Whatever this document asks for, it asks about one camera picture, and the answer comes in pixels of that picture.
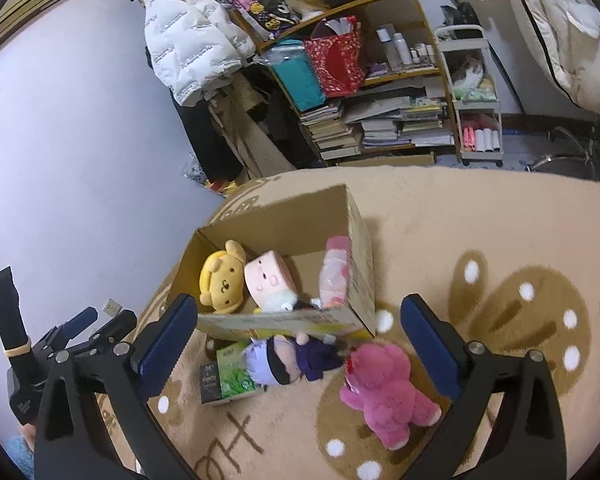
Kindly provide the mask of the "stack of books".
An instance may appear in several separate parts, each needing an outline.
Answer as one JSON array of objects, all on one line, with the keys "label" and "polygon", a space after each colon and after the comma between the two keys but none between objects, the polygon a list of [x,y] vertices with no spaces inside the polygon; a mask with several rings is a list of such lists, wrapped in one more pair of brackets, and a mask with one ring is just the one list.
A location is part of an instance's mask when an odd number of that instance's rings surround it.
[{"label": "stack of books", "polygon": [[331,100],[300,115],[300,124],[325,162],[362,154],[361,130],[356,125],[348,125],[343,113],[343,102]]}]

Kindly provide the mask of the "white rolling cart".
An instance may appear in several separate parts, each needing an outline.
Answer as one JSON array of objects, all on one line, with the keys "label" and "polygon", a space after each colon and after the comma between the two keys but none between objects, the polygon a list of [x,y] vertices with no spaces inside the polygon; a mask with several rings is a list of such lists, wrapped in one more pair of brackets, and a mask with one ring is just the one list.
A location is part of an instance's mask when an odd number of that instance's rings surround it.
[{"label": "white rolling cart", "polygon": [[504,162],[502,103],[491,74],[494,59],[478,25],[449,25],[434,31],[450,97],[460,162]]}]

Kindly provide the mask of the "green tissue pack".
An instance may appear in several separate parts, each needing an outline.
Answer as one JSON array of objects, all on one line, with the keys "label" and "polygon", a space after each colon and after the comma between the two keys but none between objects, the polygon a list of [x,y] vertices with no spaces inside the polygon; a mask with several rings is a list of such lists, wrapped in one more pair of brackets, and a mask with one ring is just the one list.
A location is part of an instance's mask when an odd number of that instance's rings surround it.
[{"label": "green tissue pack", "polygon": [[242,352],[249,346],[246,340],[236,341],[216,352],[216,364],[222,399],[233,401],[242,396],[258,393],[258,385],[252,380]]}]

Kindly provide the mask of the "purple-haired doll plush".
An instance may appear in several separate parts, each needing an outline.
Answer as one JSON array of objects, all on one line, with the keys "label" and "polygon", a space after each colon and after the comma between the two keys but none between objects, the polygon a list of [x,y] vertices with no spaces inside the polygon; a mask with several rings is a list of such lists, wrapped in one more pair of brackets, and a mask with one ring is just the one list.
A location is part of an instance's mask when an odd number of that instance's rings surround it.
[{"label": "purple-haired doll plush", "polygon": [[326,372],[343,366],[336,340],[300,333],[253,339],[242,352],[249,377],[259,386],[289,386],[304,378],[322,380]]}]

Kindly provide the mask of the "white puffer jacket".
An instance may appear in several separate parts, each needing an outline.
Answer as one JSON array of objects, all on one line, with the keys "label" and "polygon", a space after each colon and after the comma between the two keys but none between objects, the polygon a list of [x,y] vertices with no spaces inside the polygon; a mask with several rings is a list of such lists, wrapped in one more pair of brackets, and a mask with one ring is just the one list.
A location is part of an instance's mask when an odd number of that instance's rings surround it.
[{"label": "white puffer jacket", "polygon": [[181,106],[230,83],[256,54],[249,35],[216,0],[143,0],[145,42],[154,73]]}]

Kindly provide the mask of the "pink bear plush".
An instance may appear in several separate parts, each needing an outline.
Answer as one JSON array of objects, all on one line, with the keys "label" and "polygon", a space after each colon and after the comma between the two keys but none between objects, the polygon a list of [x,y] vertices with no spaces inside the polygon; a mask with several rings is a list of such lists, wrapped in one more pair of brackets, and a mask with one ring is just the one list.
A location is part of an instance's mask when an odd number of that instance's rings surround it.
[{"label": "pink bear plush", "polygon": [[363,413],[364,422],[390,451],[407,445],[411,426],[431,427],[440,405],[411,382],[411,362],[396,344],[362,344],[344,363],[340,400]]}]

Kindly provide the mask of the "teal gift bag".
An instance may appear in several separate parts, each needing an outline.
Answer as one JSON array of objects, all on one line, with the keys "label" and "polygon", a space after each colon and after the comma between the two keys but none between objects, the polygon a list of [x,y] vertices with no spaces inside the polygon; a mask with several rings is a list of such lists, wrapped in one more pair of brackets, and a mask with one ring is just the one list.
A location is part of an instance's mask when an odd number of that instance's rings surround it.
[{"label": "teal gift bag", "polygon": [[299,112],[312,110],[326,102],[301,40],[283,40],[268,49],[264,57]]}]

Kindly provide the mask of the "pink square plush cushion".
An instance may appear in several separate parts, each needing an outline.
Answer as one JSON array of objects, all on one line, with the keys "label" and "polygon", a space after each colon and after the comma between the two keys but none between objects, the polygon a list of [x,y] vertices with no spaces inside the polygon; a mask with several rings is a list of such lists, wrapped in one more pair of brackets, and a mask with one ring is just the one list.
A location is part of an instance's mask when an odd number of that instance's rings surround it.
[{"label": "pink square plush cushion", "polygon": [[264,300],[274,292],[292,290],[298,295],[285,260],[275,250],[265,252],[245,265],[245,283],[260,312]]}]

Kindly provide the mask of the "brown cardboard box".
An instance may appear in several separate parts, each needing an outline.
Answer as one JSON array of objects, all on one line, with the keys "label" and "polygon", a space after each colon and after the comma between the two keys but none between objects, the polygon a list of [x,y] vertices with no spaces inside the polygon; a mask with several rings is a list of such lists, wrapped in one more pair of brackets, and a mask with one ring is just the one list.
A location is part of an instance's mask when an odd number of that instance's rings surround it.
[{"label": "brown cardboard box", "polygon": [[[260,312],[245,283],[245,299],[231,314],[215,313],[198,297],[199,274],[206,259],[227,240],[245,249],[247,263],[275,250],[290,271],[298,296],[318,298],[318,276],[326,243],[350,238],[350,275],[343,306],[294,312]],[[168,298],[189,294],[197,304],[198,330],[220,339],[266,338],[276,334],[332,335],[347,341],[376,335],[373,252],[370,233],[351,191],[344,184],[302,188],[290,174],[252,181],[196,229],[174,270]]]}]

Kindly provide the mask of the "yellow dog plush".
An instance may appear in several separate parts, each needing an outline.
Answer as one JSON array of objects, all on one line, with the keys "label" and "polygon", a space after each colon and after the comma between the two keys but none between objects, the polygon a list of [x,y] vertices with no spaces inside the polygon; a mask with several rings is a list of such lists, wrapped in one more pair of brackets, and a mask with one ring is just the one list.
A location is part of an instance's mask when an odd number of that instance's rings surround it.
[{"label": "yellow dog plush", "polygon": [[199,274],[199,301],[215,313],[231,314],[245,299],[245,249],[227,240],[222,250],[211,254]]}]

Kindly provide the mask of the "white black fluffy plush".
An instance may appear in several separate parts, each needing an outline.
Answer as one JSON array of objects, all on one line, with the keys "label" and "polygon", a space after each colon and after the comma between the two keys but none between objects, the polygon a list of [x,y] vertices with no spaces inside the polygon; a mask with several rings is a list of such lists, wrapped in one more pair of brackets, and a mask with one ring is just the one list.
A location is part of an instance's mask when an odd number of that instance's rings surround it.
[{"label": "white black fluffy plush", "polygon": [[322,303],[318,298],[311,298],[309,302],[302,300],[292,290],[274,292],[264,300],[261,311],[264,313],[294,312],[300,310],[321,310]]}]

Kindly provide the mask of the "wooden shelf unit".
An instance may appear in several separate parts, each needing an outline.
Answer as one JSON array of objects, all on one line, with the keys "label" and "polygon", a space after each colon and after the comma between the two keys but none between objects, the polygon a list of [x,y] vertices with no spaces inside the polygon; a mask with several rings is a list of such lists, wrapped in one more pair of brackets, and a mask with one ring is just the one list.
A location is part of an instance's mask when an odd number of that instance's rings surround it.
[{"label": "wooden shelf unit", "polygon": [[[452,123],[448,88],[434,36],[419,0],[355,0],[336,8],[324,0],[230,1],[267,66],[265,52],[283,40],[303,42],[321,20],[347,15],[358,18],[365,79],[352,96],[326,96],[324,104],[331,100],[343,102],[343,120],[361,130],[362,154],[327,162],[409,150],[434,153],[454,148],[456,127]],[[300,122],[302,113],[272,68],[268,69]],[[301,124],[300,128],[321,159],[309,133]]]}]

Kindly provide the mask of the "white duvet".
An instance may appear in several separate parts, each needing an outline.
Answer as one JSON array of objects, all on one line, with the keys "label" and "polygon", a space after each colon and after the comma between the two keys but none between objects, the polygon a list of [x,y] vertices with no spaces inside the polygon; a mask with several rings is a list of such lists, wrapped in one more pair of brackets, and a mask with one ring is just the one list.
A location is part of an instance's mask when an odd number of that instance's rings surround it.
[{"label": "white duvet", "polygon": [[600,115],[600,11],[592,0],[509,0],[536,64],[582,110]]}]

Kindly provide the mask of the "wall socket upper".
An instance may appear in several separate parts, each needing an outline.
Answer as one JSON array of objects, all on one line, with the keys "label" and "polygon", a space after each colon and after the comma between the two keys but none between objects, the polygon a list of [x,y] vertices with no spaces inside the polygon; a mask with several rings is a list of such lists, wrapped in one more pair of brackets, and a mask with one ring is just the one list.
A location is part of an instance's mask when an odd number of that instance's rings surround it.
[{"label": "wall socket upper", "polygon": [[116,300],[109,298],[102,308],[102,312],[106,315],[110,316],[110,318],[115,318],[122,311],[121,304],[118,304]]}]

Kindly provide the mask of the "beige patterned round rug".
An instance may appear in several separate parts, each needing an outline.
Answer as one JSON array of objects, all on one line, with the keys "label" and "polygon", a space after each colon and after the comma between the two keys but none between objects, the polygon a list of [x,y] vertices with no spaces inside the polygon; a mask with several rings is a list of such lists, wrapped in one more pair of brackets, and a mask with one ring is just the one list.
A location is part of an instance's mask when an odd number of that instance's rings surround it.
[{"label": "beige patterned round rug", "polygon": [[[249,182],[215,221],[257,220],[286,198],[345,185],[373,245],[373,318],[407,343],[402,298],[422,295],[466,339],[498,353],[541,350],[565,425],[567,470],[600,445],[600,182],[554,174],[377,167],[303,170]],[[341,403],[341,372],[224,405],[200,400],[206,340],[194,333],[152,414],[204,479],[396,479],[431,432],[388,451]]]}]

